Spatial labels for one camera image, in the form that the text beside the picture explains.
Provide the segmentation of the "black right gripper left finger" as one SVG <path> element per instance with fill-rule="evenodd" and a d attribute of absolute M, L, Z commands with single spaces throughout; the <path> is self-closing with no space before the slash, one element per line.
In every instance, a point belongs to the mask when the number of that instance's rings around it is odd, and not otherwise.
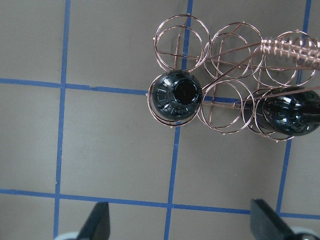
<path fill-rule="evenodd" d="M 108 240 L 111 234 L 108 202 L 98 202 L 93 207 L 79 234 L 79 240 Z"/>

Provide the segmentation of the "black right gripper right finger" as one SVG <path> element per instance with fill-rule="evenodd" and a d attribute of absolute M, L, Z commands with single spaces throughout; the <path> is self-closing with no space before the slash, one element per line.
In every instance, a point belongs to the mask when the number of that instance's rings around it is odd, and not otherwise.
<path fill-rule="evenodd" d="M 250 230 L 255 240 L 294 240 L 296 234 L 263 199 L 250 202 Z"/>

